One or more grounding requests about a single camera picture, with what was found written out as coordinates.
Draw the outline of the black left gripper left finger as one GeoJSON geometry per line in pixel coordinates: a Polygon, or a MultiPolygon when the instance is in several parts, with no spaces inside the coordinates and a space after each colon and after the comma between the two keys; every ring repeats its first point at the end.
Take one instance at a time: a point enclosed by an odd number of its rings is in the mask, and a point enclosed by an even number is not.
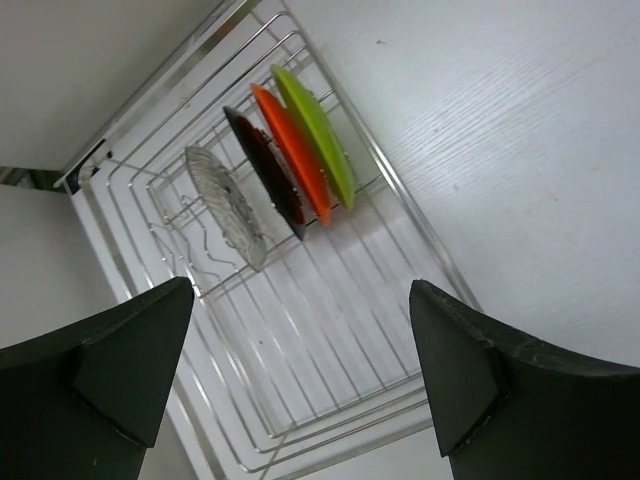
{"type": "Polygon", "coordinates": [[[4,479],[135,479],[189,328],[190,280],[1,351],[4,479]]]}

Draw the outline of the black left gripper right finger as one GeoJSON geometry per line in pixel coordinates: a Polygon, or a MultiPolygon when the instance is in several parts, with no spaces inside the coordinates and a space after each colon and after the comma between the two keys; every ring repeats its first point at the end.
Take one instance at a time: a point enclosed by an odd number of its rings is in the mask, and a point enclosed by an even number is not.
{"type": "Polygon", "coordinates": [[[410,321],[457,479],[635,479],[639,371],[556,346],[425,280],[410,321]]]}

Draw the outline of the clear ribbed glass plate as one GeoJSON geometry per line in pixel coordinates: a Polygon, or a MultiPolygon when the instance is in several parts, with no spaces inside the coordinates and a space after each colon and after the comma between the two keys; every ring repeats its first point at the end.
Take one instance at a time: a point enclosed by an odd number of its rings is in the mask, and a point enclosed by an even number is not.
{"type": "Polygon", "coordinates": [[[231,172],[210,150],[185,148],[185,163],[197,192],[218,224],[226,244],[255,271],[267,257],[265,239],[254,212],[231,172]]]}

